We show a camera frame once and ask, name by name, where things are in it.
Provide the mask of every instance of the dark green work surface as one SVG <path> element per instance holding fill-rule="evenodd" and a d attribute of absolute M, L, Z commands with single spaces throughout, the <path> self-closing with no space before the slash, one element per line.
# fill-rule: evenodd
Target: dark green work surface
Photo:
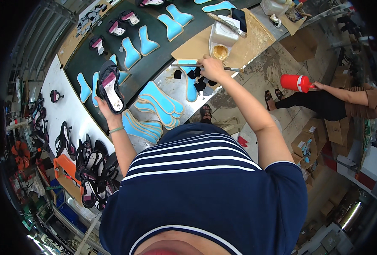
<path fill-rule="evenodd" d="M 142 58 L 129 70 L 131 75 L 120 86 L 120 91 L 125 96 L 125 101 L 132 103 L 132 100 L 135 100 L 135 96 L 141 90 L 141 88 L 149 80 L 154 79 L 158 71 L 164 65 L 170 62 L 172 59 L 171 53 L 175 49 L 180 47 L 180 45 L 214 22 L 207 16 L 206 13 L 202 11 L 202 8 L 204 6 L 217 4 L 219 2 L 222 1 L 213 0 L 205 4 L 196 4 L 193 0 L 174 0 L 171 2 L 166 2 L 163 6 L 157 8 L 138 8 L 135 6 L 134 0 L 125 0 L 117 4 L 112 10 L 110 10 L 109 16 L 102 20 L 102 24 L 93 29 L 92 34 L 89 35 L 84 43 L 79 46 L 74 56 L 68 62 L 65 72 L 69 81 L 79 95 L 81 87 L 77 81 L 77 75 L 82 73 L 86 82 L 92 88 L 92 77 L 94 73 L 99 71 L 102 64 L 109 60 L 109 57 L 112 54 L 116 54 L 120 70 L 126 71 L 124 66 L 125 51 L 119 51 L 119 48 L 122 46 L 122 40 L 123 38 L 130 37 L 132 44 L 140 52 L 140 38 L 138 30 L 141 26 L 146 25 L 149 39 L 160 44 L 160 48 L 156 49 L 146 57 L 142 56 Z M 238 9 L 242 9 L 245 7 L 252 7 L 261 1 L 231 0 L 230 2 Z M 160 14 L 167 14 L 170 16 L 170 14 L 166 11 L 166 6 L 169 4 L 176 5 L 179 11 L 190 13 L 195 18 L 184 27 L 184 32 L 177 36 L 172 42 L 167 40 L 166 26 L 157 19 Z M 108 34 L 106 32 L 106 24 L 111 19 L 117 18 L 121 12 L 129 9 L 138 14 L 140 22 L 136 26 L 126 24 L 126 32 L 122 37 Z M 213 13 L 216 15 L 222 14 L 227 16 L 230 14 L 230 11 L 220 10 Z M 91 51 L 89 49 L 90 38 L 92 38 L 94 35 L 102 35 L 104 37 L 104 48 L 105 51 L 108 52 L 107 55 L 98 55 L 96 51 Z M 99 108 L 93 105 L 92 95 L 87 99 L 84 105 L 102 130 L 107 131 L 108 126 L 106 120 L 100 113 Z"/>

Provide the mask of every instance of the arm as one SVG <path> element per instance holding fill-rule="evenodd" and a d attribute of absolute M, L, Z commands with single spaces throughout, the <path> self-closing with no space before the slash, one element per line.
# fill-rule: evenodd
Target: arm
<path fill-rule="evenodd" d="M 321 84 L 319 82 L 314 82 L 313 85 L 315 85 L 319 90 L 323 89 L 329 92 L 330 94 L 334 95 L 338 99 L 348 102 L 350 104 L 368 106 L 368 97 L 365 91 L 349 91 L 346 89 L 338 89 L 328 85 Z"/>
<path fill-rule="evenodd" d="M 201 74 L 218 82 L 233 98 L 258 139 L 258 164 L 266 168 L 276 161 L 293 162 L 283 136 L 265 107 L 244 87 L 224 71 L 222 62 L 205 55 L 198 62 L 204 66 Z"/>
<path fill-rule="evenodd" d="M 108 122 L 109 130 L 114 130 L 123 126 L 121 114 L 113 114 L 106 104 L 106 101 L 102 101 L 99 97 L 95 97 L 95 99 L 98 102 L 99 109 Z M 113 132 L 111 134 L 111 137 L 113 146 L 115 148 L 116 157 L 118 159 L 120 171 L 122 172 L 123 177 L 125 177 L 128 173 L 130 164 L 137 155 L 135 148 L 130 142 L 129 136 L 124 129 Z"/>

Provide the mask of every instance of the smartphone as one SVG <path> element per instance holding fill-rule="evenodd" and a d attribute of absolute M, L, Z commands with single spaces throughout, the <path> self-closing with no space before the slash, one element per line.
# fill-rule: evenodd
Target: smartphone
<path fill-rule="evenodd" d="M 247 21 L 245 20 L 245 13 L 241 10 L 231 8 L 231 17 L 240 22 L 240 29 L 247 32 Z"/>

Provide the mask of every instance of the navy striped shirt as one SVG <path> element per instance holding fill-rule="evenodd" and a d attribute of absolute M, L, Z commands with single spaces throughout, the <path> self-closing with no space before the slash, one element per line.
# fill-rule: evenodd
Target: navy striped shirt
<path fill-rule="evenodd" d="M 307 213 L 300 168 L 258 166 L 230 136 L 198 135 L 139 153 L 106 204 L 99 236 L 111 254 L 132 255 L 177 230 L 231 254 L 290 254 Z"/>

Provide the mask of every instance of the white stripe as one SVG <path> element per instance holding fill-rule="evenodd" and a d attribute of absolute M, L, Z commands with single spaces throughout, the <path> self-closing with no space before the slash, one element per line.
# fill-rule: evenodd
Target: white stripe
<path fill-rule="evenodd" d="M 198 150 L 187 150 L 187 151 L 180 151 L 180 152 L 171 152 L 171 153 L 166 153 L 166 154 L 158 154 L 158 155 L 153 155 L 153 156 L 147 156 L 147 157 L 141 157 L 138 159 L 135 159 L 131 165 L 133 165 L 135 162 L 139 160 L 146 160 L 149 158 L 156 158 L 156 157 L 167 157 L 167 156 L 177 156 L 177 155 L 184 155 L 184 154 L 192 154 L 192 153 L 198 153 L 198 152 L 204 152 L 204 151 L 211 151 L 211 150 L 232 150 L 235 151 L 242 156 L 247 157 L 249 160 L 252 160 L 250 157 L 248 157 L 246 154 L 242 153 L 239 150 L 230 148 L 230 147 L 224 147 L 224 146 L 216 146 L 216 147 L 211 147 L 211 148 L 203 148 L 203 149 L 198 149 Z"/>
<path fill-rule="evenodd" d="M 237 249 L 235 248 L 231 243 L 227 242 L 226 240 L 222 239 L 221 237 L 217 236 L 217 235 L 214 235 L 213 233 L 211 232 L 208 232 L 208 231 L 205 231 L 205 230 L 202 230 L 200 228 L 195 228 L 195 227 L 189 227 L 189 226 L 182 226 L 182 225 L 167 225 L 167 226 L 161 226 L 161 227 L 158 227 L 158 228 L 154 228 L 152 230 L 150 230 L 149 232 L 147 232 L 146 234 L 144 234 L 143 236 L 141 236 L 132 246 L 132 248 L 130 248 L 130 252 L 129 252 L 129 255 L 132 255 L 132 252 L 133 250 L 135 249 L 135 247 L 137 246 L 138 243 L 140 243 L 146 236 L 150 235 L 151 233 L 153 232 L 156 232 L 158 230 L 161 230 L 161 229 L 164 229 L 164 228 L 180 228 L 180 229 L 186 229 L 186 230 L 190 230 L 190 231 L 194 231 L 194 232 L 199 232 L 203 235 L 208 235 L 209 237 L 211 238 L 214 238 L 216 239 L 217 241 L 223 243 L 225 246 L 227 246 L 228 248 L 230 248 L 233 252 L 235 252 L 235 254 L 237 255 L 242 255 L 242 253 Z"/>
<path fill-rule="evenodd" d="M 297 85 L 298 85 L 298 89 L 299 89 L 300 92 L 303 92 L 303 91 L 302 91 L 302 87 L 300 86 L 300 82 L 302 81 L 302 77 L 303 77 L 303 75 L 299 75 L 298 83 L 297 83 Z"/>
<path fill-rule="evenodd" d="M 234 156 L 211 156 L 211 157 L 202 157 L 202 158 L 195 158 L 191 160 L 178 160 L 178 161 L 170 161 L 170 162 L 160 162 L 160 163 L 152 163 L 152 164 L 144 164 L 144 165 L 138 165 L 131 167 L 128 172 L 133 171 L 135 169 L 139 168 L 146 168 L 146 167 L 153 167 L 153 166 L 170 166 L 170 165 L 177 165 L 177 164 L 186 164 L 186 163 L 193 163 L 193 162 L 200 162 L 200 161 L 207 161 L 207 160 L 237 160 L 241 162 L 245 162 L 248 164 L 251 164 L 258 168 L 259 170 L 262 170 L 257 163 L 255 163 L 252 160 L 243 159 L 242 157 L 234 157 Z"/>
<path fill-rule="evenodd" d="M 181 140 L 177 140 L 177 141 L 173 141 L 173 142 L 167 142 L 167 143 L 164 143 L 164 144 L 159 144 L 159 145 L 155 145 L 153 147 L 151 147 L 150 149 L 153 149 L 153 148 L 159 148 L 159 147 L 163 147 L 165 145 L 170 145 L 170 144 L 177 144 L 177 143 L 181 143 L 181 142 L 187 142 L 188 140 L 192 139 L 192 140 L 198 140 L 198 139 L 202 139 L 202 138 L 207 138 L 207 137 L 214 137 L 214 136 L 207 136 L 207 135 L 217 135 L 217 136 L 220 136 L 222 135 L 221 137 L 224 137 L 224 138 L 229 138 L 231 140 L 234 140 L 231 136 L 229 135 L 224 135 L 224 134 L 220 134 L 220 133 L 209 133 L 209 134 L 204 134 L 204 135 L 197 135 L 197 136 L 194 136 L 194 137 L 189 137 L 189 138 L 185 138 L 185 139 L 181 139 Z"/>
<path fill-rule="evenodd" d="M 131 176 L 126 176 L 122 179 L 122 181 L 126 181 L 132 179 L 134 177 L 139 176 L 150 176 L 150 175 L 158 175 L 163 173 L 185 173 L 185 172 L 193 172 L 193 171 L 200 171 L 200 170 L 208 170 L 208 169 L 241 169 L 248 172 L 255 172 L 255 169 L 246 168 L 242 166 L 202 166 L 202 167 L 194 167 L 194 168 L 187 168 L 187 169 L 179 169 L 179 170 L 166 170 L 166 171 L 156 171 L 156 172 L 144 172 L 144 173 L 136 173 Z"/>
<path fill-rule="evenodd" d="M 276 164 L 276 163 L 282 163 L 282 162 L 291 163 L 291 164 L 294 164 L 295 166 L 299 167 L 298 165 L 296 165 L 294 162 L 291 162 L 291 161 L 276 161 L 276 162 L 270 163 L 268 166 L 266 166 L 265 169 L 264 169 L 264 171 L 265 171 L 269 166 L 272 166 L 273 164 Z"/>
<path fill-rule="evenodd" d="M 172 147 L 166 147 L 166 148 L 162 148 L 162 149 L 156 149 L 156 150 L 150 150 L 150 151 L 143 151 L 141 153 L 139 153 L 137 156 L 140 156 L 142 154 L 146 154 L 146 153 L 151 153 L 151 152 L 157 152 L 157 151 L 162 151 L 162 150 L 171 150 L 171 149 L 176 149 L 176 148 L 184 148 L 184 147 L 188 147 L 188 146 L 194 146 L 194 145 L 205 145 L 205 144 L 208 144 L 210 142 L 225 142 L 227 144 L 231 144 L 231 145 L 234 145 L 234 146 L 237 146 L 238 148 L 242 149 L 241 146 L 238 146 L 232 142 L 229 142 L 229 141 L 226 141 L 226 140 L 208 140 L 208 141 L 203 141 L 203 142 L 195 142 L 195 143 L 192 143 L 192 144 L 183 144 L 183 145 L 177 145 L 177 146 L 172 146 Z"/>

